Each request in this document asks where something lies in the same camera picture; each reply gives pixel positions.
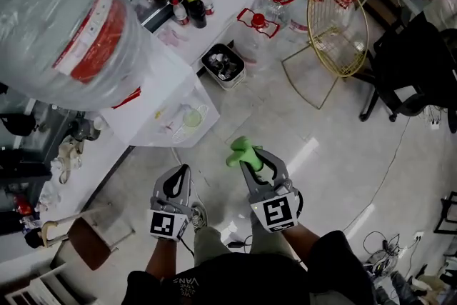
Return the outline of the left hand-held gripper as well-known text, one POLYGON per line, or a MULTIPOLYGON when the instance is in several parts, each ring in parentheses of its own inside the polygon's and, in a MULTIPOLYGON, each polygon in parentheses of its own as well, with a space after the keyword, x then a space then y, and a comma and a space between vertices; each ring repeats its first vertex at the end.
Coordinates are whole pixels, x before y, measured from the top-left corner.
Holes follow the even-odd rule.
POLYGON ((154 185, 151 208, 147 211, 150 235, 157 239, 180 241, 194 210, 188 206, 191 169, 182 164, 162 174, 154 185))

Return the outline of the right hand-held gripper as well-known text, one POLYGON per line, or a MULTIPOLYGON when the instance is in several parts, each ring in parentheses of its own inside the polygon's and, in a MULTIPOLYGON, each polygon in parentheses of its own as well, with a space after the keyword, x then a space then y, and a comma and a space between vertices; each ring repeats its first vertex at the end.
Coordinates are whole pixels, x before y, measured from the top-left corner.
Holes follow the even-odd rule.
POLYGON ((260 170, 255 172, 249 163, 240 162, 253 213, 271 233, 296 226, 303 197, 293 186, 285 162, 267 150, 255 148, 254 151, 261 162, 260 170))

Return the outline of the green cloth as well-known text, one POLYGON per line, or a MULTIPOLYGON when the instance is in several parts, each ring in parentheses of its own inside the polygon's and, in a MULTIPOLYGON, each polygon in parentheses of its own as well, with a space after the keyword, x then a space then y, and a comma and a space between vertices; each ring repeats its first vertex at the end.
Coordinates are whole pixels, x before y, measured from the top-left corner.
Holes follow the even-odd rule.
POLYGON ((254 146, 248 137, 238 137, 230 145, 232 152, 226 159, 226 165, 235 167, 243 162, 249 164, 255 172, 262 170, 263 162, 256 155, 257 148, 261 149, 261 146, 254 146))

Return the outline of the white water dispenser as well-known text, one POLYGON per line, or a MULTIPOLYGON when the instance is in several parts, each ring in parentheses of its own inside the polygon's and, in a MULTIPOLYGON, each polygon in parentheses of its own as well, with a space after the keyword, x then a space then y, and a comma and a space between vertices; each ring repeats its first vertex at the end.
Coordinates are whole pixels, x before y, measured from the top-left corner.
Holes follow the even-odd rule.
POLYGON ((101 110, 101 115, 117 137, 132 146, 191 148, 217 122, 219 113, 196 72, 171 48, 151 32, 146 44, 150 72, 145 76, 139 95, 115 108, 101 110), (179 128, 183 105, 209 110, 202 125, 184 142, 175 144, 172 135, 179 128))

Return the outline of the person's left forearm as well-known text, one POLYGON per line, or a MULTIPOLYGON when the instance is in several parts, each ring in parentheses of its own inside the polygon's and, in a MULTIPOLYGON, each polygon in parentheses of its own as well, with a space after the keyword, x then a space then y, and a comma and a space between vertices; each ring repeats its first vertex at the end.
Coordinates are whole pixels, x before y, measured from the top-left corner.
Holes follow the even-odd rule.
POLYGON ((145 272, 155 278, 170 279, 176 275, 177 242, 157 239, 154 252, 149 259, 145 272))

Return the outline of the person's right forearm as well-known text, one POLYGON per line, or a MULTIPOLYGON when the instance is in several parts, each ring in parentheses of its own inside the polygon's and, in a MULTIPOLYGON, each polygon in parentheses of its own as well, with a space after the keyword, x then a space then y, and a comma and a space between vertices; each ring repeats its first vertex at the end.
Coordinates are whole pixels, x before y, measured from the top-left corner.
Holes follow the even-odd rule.
POLYGON ((320 236, 302 224, 284 229, 281 233, 299 259, 307 265, 313 245, 320 239, 320 236))

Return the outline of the white drip tray grille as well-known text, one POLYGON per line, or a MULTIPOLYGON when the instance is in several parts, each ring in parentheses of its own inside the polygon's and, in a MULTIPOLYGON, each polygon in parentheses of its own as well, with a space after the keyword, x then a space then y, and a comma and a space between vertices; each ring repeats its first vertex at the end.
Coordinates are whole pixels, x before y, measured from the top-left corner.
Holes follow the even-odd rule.
POLYGON ((205 104, 202 104, 196 108, 193 108, 193 109, 197 109, 199 111, 199 113, 201 114, 201 117, 202 117, 202 121, 197 127, 191 128, 191 127, 185 126, 183 123, 184 111, 186 109, 190 109, 190 108, 193 108, 193 107, 191 107, 188 104, 183 105, 183 107, 182 107, 182 110, 183 110, 182 117, 178 119, 178 121, 181 122, 181 125, 179 126, 179 128, 177 128, 177 130, 172 135, 172 141, 175 144, 184 142, 185 140, 189 139, 190 136, 192 136, 197 131, 197 129, 200 127, 200 125, 202 125, 202 123, 204 122, 204 120, 206 118, 208 110, 209 110, 208 106, 205 104))

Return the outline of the person's left leg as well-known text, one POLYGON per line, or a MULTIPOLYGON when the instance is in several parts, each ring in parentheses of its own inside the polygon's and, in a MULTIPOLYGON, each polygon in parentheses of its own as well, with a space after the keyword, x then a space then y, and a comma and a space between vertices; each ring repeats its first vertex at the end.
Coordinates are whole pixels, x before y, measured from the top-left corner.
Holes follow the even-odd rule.
POLYGON ((205 226, 194 235, 194 264, 199 266, 231 251, 222 243, 221 233, 213 227, 205 226))

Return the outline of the green plastic cup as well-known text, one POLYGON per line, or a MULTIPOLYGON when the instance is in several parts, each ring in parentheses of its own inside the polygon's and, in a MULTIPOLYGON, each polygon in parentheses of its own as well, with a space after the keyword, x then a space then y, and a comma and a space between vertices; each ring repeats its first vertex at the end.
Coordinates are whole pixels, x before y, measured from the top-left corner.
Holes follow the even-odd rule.
POLYGON ((183 115, 183 123, 187 127, 195 128, 202 121, 201 114, 197 109, 186 109, 183 115))

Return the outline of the brown wooden chair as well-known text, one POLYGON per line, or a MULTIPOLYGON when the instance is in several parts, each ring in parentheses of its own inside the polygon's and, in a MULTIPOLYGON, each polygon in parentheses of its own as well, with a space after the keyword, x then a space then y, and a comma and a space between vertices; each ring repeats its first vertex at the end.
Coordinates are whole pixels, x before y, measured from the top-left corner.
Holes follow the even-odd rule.
POLYGON ((128 234, 122 236, 113 244, 108 244, 98 231, 95 230, 95 226, 90 225, 90 223, 86 220, 86 217, 89 217, 90 215, 98 214, 102 211, 111 211, 112 209, 112 203, 108 203, 66 218, 45 222, 41 227, 41 239, 44 247, 49 248, 59 242, 69 241, 81 260, 90 268, 90 270, 95 271, 99 269, 110 257, 110 255, 119 249, 118 245, 121 242, 136 233, 134 228, 130 227, 128 234), (71 222, 71 226, 66 234, 57 236, 53 239, 49 239, 47 237, 48 230, 50 228, 57 228, 69 222, 71 222))

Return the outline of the dark grey large bottle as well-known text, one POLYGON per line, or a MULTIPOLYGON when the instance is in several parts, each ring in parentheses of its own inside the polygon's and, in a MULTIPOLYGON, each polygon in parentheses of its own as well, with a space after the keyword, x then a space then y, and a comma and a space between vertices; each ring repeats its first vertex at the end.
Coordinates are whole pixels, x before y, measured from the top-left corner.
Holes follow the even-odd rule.
POLYGON ((99 138, 100 133, 91 120, 78 117, 72 121, 70 135, 77 141, 95 141, 99 138))

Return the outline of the beige bag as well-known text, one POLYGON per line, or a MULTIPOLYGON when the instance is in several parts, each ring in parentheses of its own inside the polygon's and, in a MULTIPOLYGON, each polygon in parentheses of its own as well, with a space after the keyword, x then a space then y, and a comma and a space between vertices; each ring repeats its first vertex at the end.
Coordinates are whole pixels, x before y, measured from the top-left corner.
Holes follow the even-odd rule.
POLYGON ((81 168, 83 152, 83 141, 67 136, 61 142, 57 156, 51 161, 51 172, 61 185, 67 183, 72 171, 81 168))

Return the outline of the person's black shirt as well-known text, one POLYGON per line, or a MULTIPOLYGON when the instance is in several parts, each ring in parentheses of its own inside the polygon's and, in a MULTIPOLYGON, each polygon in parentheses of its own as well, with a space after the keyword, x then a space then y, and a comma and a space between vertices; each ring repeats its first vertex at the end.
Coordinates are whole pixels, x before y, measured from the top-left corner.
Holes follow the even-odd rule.
POLYGON ((342 231, 313 245, 307 265, 276 254, 233 253, 159 280, 127 277, 122 305, 376 305, 373 284, 342 231))

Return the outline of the red bag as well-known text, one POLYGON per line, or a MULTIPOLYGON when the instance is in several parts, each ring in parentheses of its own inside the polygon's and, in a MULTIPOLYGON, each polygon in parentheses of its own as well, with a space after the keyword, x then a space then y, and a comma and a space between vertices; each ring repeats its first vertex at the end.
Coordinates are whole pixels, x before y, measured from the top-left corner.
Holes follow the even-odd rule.
POLYGON ((23 195, 14 196, 14 205, 15 211, 22 216, 32 216, 34 214, 34 208, 23 195))

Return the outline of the black office chair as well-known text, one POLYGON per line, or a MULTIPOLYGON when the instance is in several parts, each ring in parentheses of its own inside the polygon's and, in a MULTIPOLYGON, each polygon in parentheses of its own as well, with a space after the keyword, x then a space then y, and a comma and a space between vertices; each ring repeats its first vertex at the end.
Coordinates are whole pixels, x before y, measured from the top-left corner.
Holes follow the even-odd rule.
POLYGON ((359 115, 366 121, 379 99, 391 111, 419 115, 427 106, 447 110, 451 133, 457 133, 457 29, 438 30, 420 13, 400 33, 387 31, 369 66, 353 76, 373 85, 373 96, 359 115))

